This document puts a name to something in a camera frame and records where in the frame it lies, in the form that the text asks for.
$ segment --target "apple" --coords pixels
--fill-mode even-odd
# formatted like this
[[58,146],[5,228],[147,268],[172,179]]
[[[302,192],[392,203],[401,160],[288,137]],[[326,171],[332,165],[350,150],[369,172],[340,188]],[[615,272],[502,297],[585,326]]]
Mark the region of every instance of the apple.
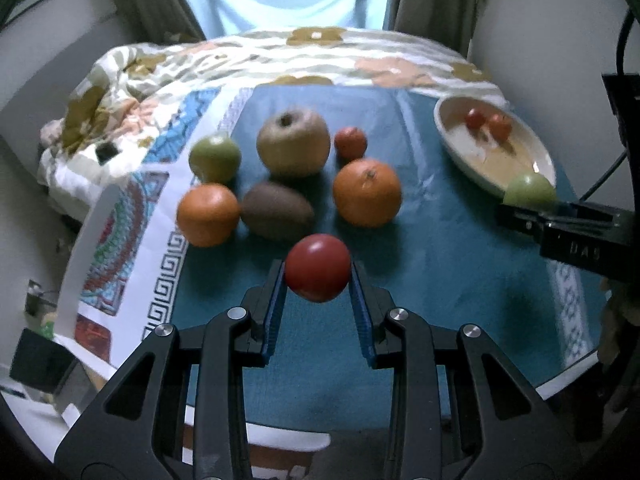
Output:
[[535,211],[552,212],[556,208],[556,189],[539,173],[523,173],[510,181],[502,203]]
[[196,142],[189,153],[189,167],[203,184],[226,184],[236,176],[242,153],[226,135],[212,135]]
[[256,148],[273,176],[304,177],[322,170],[331,137],[319,113],[298,108],[267,119],[258,133]]

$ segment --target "cherry tomato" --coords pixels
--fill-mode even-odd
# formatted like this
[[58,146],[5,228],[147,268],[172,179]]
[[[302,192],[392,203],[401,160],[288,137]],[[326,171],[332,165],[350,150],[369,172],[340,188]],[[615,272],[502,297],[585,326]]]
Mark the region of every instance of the cherry tomato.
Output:
[[284,279],[297,295],[315,303],[338,296],[351,277],[347,246],[331,235],[302,238],[284,262]]
[[367,136],[360,128],[347,126],[335,133],[334,146],[343,160],[362,158],[367,151]]
[[503,114],[492,115],[489,117],[486,125],[492,137],[500,143],[506,142],[506,140],[509,139],[509,135],[511,135],[511,130],[513,129],[511,118]]
[[466,127],[470,130],[479,130],[485,122],[486,117],[477,108],[471,108],[469,113],[465,116]]

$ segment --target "bowl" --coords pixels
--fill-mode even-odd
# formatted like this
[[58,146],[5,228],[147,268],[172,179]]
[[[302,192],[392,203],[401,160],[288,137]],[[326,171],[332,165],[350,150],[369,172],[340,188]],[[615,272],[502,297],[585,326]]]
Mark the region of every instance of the bowl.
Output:
[[[513,129],[506,142],[499,144],[485,126],[471,131],[465,116],[472,108],[486,117],[503,114],[511,118]],[[540,173],[556,186],[556,170],[545,145],[516,115],[473,97],[443,97],[433,117],[442,143],[460,170],[478,186],[502,198],[514,177],[527,171]]]

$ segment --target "blue gripper pad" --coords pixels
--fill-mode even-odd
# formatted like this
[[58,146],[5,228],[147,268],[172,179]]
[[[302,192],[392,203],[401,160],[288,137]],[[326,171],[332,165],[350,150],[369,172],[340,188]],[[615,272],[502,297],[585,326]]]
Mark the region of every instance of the blue gripper pad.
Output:
[[349,281],[349,295],[351,297],[351,308],[353,309],[353,319],[356,322],[358,330],[358,339],[360,340],[360,350],[363,357],[371,368],[374,367],[376,361],[376,353],[373,343],[373,324],[367,303],[364,300],[360,280],[356,273],[353,263],[351,264],[351,280]]
[[269,364],[269,359],[276,349],[280,322],[282,321],[282,311],[284,301],[287,297],[287,285],[284,282],[284,264],[280,266],[278,279],[273,287],[273,293],[269,301],[267,315],[264,317],[264,341],[262,342],[262,358],[265,364]]

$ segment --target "floral bedspread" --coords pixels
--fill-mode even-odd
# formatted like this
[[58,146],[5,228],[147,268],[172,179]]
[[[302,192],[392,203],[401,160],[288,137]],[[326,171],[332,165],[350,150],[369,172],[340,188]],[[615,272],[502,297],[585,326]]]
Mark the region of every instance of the floral bedspread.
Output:
[[108,51],[43,128],[39,176],[82,221],[101,190],[124,185],[191,91],[233,85],[336,84],[467,94],[506,106],[486,73],[434,41],[339,27],[254,30],[201,43]]

